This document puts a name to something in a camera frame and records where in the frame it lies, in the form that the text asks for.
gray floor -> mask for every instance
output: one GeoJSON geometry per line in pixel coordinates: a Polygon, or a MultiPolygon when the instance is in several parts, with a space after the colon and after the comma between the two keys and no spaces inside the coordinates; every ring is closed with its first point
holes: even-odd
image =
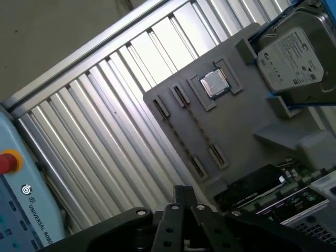
{"type": "Polygon", "coordinates": [[[1,0],[0,101],[124,16],[121,1],[1,0]]]}

corrugated metal panel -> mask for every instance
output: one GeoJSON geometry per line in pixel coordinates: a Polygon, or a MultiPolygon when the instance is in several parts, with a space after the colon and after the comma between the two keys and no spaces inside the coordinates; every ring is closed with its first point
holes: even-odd
{"type": "Polygon", "coordinates": [[[173,0],[59,76],[13,111],[71,232],[135,206],[170,200],[189,184],[207,202],[142,101],[154,87],[285,0],[173,0]]]}

emergency stop button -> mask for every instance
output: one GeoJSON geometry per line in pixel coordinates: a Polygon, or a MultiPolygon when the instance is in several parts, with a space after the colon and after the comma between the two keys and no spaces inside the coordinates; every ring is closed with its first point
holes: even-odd
{"type": "Polygon", "coordinates": [[[18,161],[16,157],[9,153],[0,154],[0,175],[16,171],[18,161]]]}

white component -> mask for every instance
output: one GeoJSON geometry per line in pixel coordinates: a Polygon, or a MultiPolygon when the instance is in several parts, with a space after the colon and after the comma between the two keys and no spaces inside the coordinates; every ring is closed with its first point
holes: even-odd
{"type": "Polygon", "coordinates": [[[273,92],[322,81],[324,69],[300,27],[258,54],[258,67],[273,92]]]}

